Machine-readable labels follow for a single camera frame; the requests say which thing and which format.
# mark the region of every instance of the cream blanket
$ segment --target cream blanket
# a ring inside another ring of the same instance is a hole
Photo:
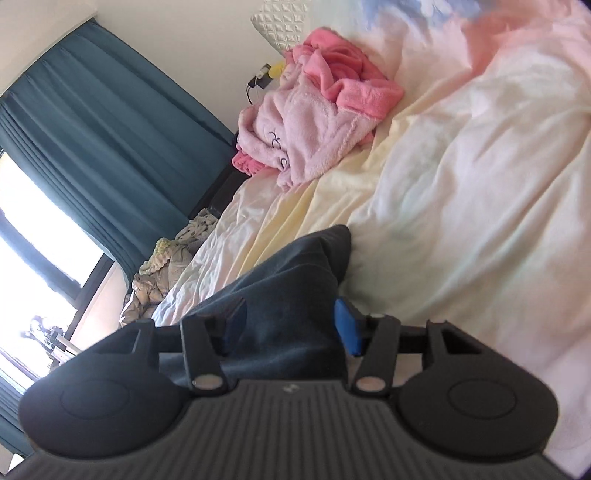
[[[511,2],[416,32],[394,14],[359,40],[407,92],[376,133],[288,193],[247,181],[155,313],[183,314],[293,239],[345,223],[342,293],[404,323],[444,320],[544,380],[547,454],[591,463],[591,14]]]

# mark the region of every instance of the curtain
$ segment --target curtain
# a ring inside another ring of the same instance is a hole
[[[94,20],[0,99],[1,147],[129,280],[160,237],[187,224],[230,162],[232,136]]]
[[[19,392],[0,370],[0,444],[9,452],[28,456],[33,449],[18,422]]]

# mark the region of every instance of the yellow plug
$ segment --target yellow plug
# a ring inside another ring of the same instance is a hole
[[[283,73],[283,70],[285,70],[285,60],[281,60],[279,63],[275,63],[271,67],[271,69],[269,70],[269,73],[267,75],[272,79],[276,79],[281,76],[281,74]]]

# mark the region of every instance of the pink towel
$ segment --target pink towel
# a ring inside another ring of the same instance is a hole
[[[276,168],[278,185],[288,189],[320,177],[367,142],[404,92],[326,28],[286,51],[285,60],[279,88],[240,113],[240,152],[232,163],[248,174]]]

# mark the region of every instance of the black plastic device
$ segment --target black plastic device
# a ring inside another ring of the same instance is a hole
[[[363,360],[344,382],[240,380],[231,354],[246,322],[237,301],[179,325],[130,324],[23,396],[21,423],[39,450],[10,480],[547,479],[542,451],[558,418],[538,379],[450,323],[408,327],[335,304],[345,348]],[[182,352],[187,384],[158,371]],[[423,371],[401,387],[399,353]]]

